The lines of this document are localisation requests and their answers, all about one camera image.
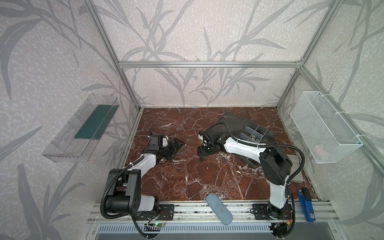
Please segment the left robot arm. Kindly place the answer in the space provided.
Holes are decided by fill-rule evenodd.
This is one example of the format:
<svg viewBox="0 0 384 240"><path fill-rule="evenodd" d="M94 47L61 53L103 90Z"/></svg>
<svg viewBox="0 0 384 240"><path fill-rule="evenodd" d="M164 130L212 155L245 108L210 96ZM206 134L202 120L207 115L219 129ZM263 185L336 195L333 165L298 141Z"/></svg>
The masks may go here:
<svg viewBox="0 0 384 240"><path fill-rule="evenodd" d="M100 203L100 212L105 219L124 216L158 216L159 199L142 194L142 177L161 160L172 162L185 143L164 135L150 135L139 158L122 169L109 172Z"/></svg>

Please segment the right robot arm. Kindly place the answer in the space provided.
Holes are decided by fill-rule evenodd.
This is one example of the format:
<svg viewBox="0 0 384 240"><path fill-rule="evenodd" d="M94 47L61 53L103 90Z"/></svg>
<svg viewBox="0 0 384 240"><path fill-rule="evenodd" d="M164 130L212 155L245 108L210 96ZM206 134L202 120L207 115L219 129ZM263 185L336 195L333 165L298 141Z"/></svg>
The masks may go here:
<svg viewBox="0 0 384 240"><path fill-rule="evenodd" d="M270 197L268 203L269 215L280 216L288 203L289 185L305 165L303 151L292 145L268 145L241 140L230 134L218 134L211 130L199 132L202 145L198 147L201 160L219 152L239 155L259 163L265 178L270 183ZM292 172L292 161L283 150L295 150L301 157L297 170Z"/></svg>

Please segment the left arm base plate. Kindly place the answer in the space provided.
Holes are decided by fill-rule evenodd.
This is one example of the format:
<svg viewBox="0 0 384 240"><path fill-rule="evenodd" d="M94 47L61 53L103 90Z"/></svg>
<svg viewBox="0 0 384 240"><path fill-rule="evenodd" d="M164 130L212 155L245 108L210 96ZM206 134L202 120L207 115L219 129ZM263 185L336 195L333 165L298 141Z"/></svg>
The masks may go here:
<svg viewBox="0 0 384 240"><path fill-rule="evenodd" d="M175 213L175 205L173 204L160 204L159 206L155 206L154 211L149 212L141 212L136 215L137 221L149 221L149 220L157 220L157 221L172 221Z"/></svg>

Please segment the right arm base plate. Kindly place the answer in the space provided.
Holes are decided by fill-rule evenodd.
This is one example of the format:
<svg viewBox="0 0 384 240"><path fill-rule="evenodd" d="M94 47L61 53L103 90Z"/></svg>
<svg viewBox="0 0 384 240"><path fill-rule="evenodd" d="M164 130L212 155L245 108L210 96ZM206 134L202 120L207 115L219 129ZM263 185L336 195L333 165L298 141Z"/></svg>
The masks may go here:
<svg viewBox="0 0 384 240"><path fill-rule="evenodd" d="M278 209L271 204L253 204L250 213L256 220L264 221L287 221L293 213L291 204L286 204L282 209Z"/></svg>

